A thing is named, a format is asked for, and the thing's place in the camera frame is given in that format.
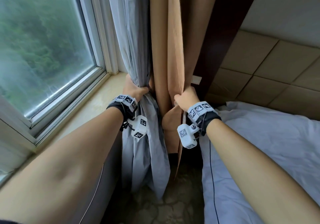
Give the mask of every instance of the dark wood trim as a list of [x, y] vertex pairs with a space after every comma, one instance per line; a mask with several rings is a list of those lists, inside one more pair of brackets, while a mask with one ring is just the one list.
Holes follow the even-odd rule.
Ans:
[[194, 85], [203, 100], [254, 0], [216, 0], [202, 44], [194, 75], [201, 76]]

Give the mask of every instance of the orange-brown curtain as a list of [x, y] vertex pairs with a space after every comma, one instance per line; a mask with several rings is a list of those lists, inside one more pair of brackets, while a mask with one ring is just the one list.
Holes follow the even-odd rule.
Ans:
[[174, 95], [191, 84], [215, 0], [150, 0], [151, 44], [156, 99], [168, 153], [182, 145], [177, 128], [182, 109]]

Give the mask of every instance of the foggy glass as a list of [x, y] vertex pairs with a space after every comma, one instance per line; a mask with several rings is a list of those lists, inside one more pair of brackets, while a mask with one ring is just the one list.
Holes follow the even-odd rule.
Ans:
[[95, 66], [76, 0], [0, 0], [0, 94], [26, 118]]

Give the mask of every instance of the patterned floor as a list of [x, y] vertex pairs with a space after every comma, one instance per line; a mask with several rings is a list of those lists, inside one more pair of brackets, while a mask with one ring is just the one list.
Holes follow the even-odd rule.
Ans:
[[118, 185], [101, 224], [203, 224], [202, 159], [199, 159], [199, 150], [184, 150], [175, 180], [177, 166], [170, 161], [171, 176], [160, 201], [147, 186], [131, 194]]

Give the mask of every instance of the mattress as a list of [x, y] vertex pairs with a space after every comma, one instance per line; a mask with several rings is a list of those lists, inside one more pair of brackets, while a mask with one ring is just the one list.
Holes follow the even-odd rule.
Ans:
[[[320, 121], [242, 102], [227, 102], [218, 110], [229, 127], [272, 158], [320, 205]], [[222, 224], [262, 224], [207, 136], [200, 138], [200, 147], [205, 223], [218, 223], [215, 204]]]

